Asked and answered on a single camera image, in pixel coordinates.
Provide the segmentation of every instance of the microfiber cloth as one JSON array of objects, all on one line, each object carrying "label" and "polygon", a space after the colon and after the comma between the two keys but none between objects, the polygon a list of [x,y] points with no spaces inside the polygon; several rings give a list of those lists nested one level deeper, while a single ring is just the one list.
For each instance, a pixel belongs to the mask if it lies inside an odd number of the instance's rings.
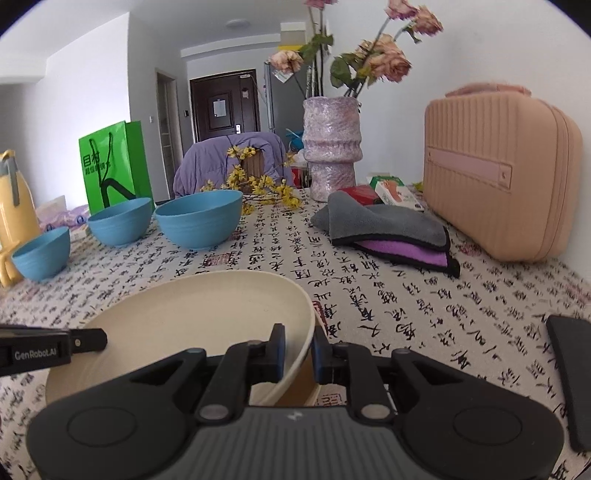
[{"label": "microfiber cloth", "polygon": [[365,207],[335,192],[311,222],[329,233],[334,246],[350,245],[399,264],[460,276],[446,228],[424,213],[391,205]]}]

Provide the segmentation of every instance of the calligraphy tablecloth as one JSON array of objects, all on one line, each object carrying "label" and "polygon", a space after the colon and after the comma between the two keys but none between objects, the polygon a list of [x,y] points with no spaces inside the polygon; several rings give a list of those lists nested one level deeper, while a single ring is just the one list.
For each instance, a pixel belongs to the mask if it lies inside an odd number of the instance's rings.
[{"label": "calligraphy tablecloth", "polygon": [[[361,343],[374,354],[412,348],[435,360],[528,395],[567,426],[550,313],[589,318],[591,289],[566,265],[501,264],[450,227],[459,279],[393,265],[352,248],[334,248],[310,225],[319,208],[305,192],[302,210],[261,206],[230,240],[209,251],[171,244],[152,224],[137,243],[108,248],[91,238],[73,245],[69,266],[43,284],[0,294],[0,323],[80,327],[116,302],[176,278],[228,268],[265,270],[301,285],[321,305],[331,341]],[[24,440],[45,405],[47,371],[0,379],[0,460],[14,480],[38,478]],[[568,440],[552,478],[577,476],[587,454]]]}]

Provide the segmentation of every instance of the brown door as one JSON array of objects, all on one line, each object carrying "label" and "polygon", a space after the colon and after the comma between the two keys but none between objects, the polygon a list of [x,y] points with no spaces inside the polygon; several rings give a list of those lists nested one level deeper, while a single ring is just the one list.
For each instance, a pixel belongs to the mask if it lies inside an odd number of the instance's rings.
[{"label": "brown door", "polygon": [[193,119],[199,141],[260,131],[256,71],[191,80]]}]

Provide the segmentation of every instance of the silver screw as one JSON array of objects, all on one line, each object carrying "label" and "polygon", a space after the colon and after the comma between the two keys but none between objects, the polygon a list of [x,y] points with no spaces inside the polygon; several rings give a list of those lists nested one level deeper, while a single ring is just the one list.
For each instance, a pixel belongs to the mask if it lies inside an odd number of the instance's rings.
[{"label": "silver screw", "polygon": [[226,407],[217,403],[205,405],[199,412],[201,417],[206,420],[223,420],[229,413],[230,412]]},{"label": "silver screw", "polygon": [[390,415],[390,409],[385,405],[370,403],[361,409],[361,415],[370,420],[383,420]]}]

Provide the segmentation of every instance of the pink vase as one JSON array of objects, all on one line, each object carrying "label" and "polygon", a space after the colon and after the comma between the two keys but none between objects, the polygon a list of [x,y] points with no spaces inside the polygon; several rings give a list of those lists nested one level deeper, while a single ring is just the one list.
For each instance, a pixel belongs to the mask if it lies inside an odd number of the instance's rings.
[{"label": "pink vase", "polygon": [[304,108],[310,196],[327,202],[331,193],[356,185],[353,164],[363,158],[359,102],[352,97],[312,97],[304,102]]}]

